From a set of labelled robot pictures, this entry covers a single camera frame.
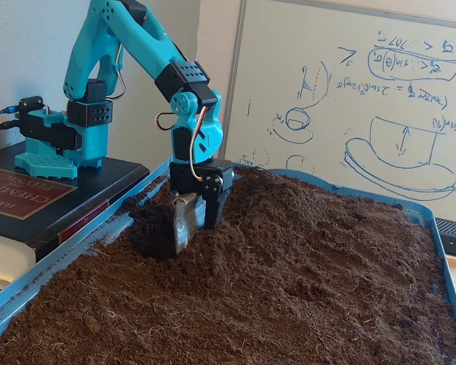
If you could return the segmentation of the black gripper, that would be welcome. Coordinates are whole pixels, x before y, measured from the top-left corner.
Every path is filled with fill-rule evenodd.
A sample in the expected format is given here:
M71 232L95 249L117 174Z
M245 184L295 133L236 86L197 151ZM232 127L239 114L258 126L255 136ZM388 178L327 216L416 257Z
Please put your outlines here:
M217 228L234 180L233 163L229 160L211 158L193 168L201 181L193 177L188 164L172 162L169 166L170 187L175 191L172 201L177 255L199 230Z

